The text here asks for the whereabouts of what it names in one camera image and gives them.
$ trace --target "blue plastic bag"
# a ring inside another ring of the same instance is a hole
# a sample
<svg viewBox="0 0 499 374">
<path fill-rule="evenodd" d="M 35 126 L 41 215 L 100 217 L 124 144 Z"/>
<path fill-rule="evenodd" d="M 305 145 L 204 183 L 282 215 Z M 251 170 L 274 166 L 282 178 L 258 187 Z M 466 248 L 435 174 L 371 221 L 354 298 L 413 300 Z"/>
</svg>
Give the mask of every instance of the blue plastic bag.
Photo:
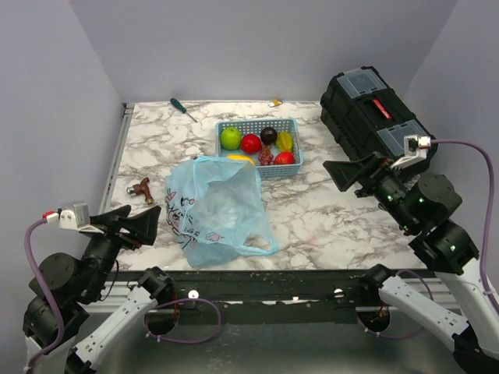
<svg viewBox="0 0 499 374">
<path fill-rule="evenodd" d="M 200 157 L 173 168 L 165 183 L 166 219 L 190 266 L 278 250 L 261 203 L 261 178 L 250 162 Z M 262 240 L 266 245 L 251 245 Z"/>
</svg>

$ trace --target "marble tabletop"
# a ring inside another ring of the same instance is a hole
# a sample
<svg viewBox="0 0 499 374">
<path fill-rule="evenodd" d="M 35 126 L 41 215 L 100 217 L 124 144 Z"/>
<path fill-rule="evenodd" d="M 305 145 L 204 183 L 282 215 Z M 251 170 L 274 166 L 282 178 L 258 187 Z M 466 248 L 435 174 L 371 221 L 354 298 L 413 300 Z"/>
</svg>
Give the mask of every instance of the marble tabletop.
<svg viewBox="0 0 499 374">
<path fill-rule="evenodd" d="M 294 178 L 262 181 L 262 200 L 279 250 L 272 256 L 239 257 L 203 270 L 367 269 L 376 263 L 391 268 L 423 264 L 407 246 L 393 219 L 374 198 L 357 199 L 353 189 L 339 192 L 325 171 L 326 160 L 348 160 L 320 121 L 320 105 L 266 102 L 182 102 L 199 122 L 168 102 L 135 104 L 126 143 L 115 176 L 110 208 L 129 204 L 132 214 L 147 208 L 143 196 L 130 197 L 126 187 L 150 179 L 155 202 L 164 208 L 165 176 L 177 164 L 201 154 L 214 155 L 214 130 L 219 121 L 252 118 L 294 118 L 305 163 Z M 120 269 L 191 270 L 161 210 L 154 245 L 134 252 L 122 250 Z"/>
</svg>

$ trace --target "screwdriver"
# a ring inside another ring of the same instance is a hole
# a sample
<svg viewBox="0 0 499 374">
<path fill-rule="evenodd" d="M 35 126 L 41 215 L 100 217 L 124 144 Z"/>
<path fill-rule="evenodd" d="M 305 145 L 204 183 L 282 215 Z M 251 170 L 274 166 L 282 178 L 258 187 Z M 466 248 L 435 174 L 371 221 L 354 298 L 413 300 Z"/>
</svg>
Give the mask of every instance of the screwdriver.
<svg viewBox="0 0 499 374">
<path fill-rule="evenodd" d="M 187 113 L 187 109 L 185 109 L 183 107 L 182 104 L 180 104 L 180 101 L 178 101 L 177 99 L 175 99 L 174 97 L 172 97 L 170 99 L 170 102 L 172 103 L 173 107 L 175 109 L 178 109 L 179 111 L 181 111 L 184 115 L 188 115 L 189 117 L 191 117 L 191 119 L 194 121 L 194 122 L 197 122 L 197 120 L 192 116 L 190 115 L 189 113 Z"/>
</svg>

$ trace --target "green screwdriver handle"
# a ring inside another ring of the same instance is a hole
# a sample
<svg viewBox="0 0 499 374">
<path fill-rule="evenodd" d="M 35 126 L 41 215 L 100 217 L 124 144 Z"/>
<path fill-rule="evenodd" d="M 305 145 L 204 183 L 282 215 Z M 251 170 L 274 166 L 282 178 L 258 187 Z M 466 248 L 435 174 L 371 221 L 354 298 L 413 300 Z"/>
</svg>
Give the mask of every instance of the green screwdriver handle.
<svg viewBox="0 0 499 374">
<path fill-rule="evenodd" d="M 185 109 L 182 104 L 180 104 L 180 101 L 178 101 L 177 99 L 175 99 L 174 97 L 172 97 L 170 99 L 170 102 L 172 103 L 173 107 L 175 109 L 178 109 L 180 110 L 182 113 L 186 113 L 187 112 L 187 109 Z"/>
</svg>

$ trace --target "gray floor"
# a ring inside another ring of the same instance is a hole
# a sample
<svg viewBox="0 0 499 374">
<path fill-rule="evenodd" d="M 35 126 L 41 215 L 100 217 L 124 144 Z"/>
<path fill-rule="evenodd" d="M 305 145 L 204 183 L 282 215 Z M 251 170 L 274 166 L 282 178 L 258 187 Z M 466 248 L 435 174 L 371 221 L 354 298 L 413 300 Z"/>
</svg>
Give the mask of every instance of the gray floor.
<svg viewBox="0 0 499 374">
<path fill-rule="evenodd" d="M 103 316 L 92 316 L 82 335 Z M 397 314 L 390 331 L 404 333 L 417 326 Z M 209 326 L 179 326 L 175 337 L 201 337 Z M 411 340 L 383 340 L 357 325 L 333 323 L 299 325 L 225 325 L 215 340 L 199 345 L 157 343 L 145 338 L 137 323 L 108 355 L 103 373 L 238 373 L 246 374 L 438 374 L 464 373 L 451 353 L 425 333 Z"/>
</svg>

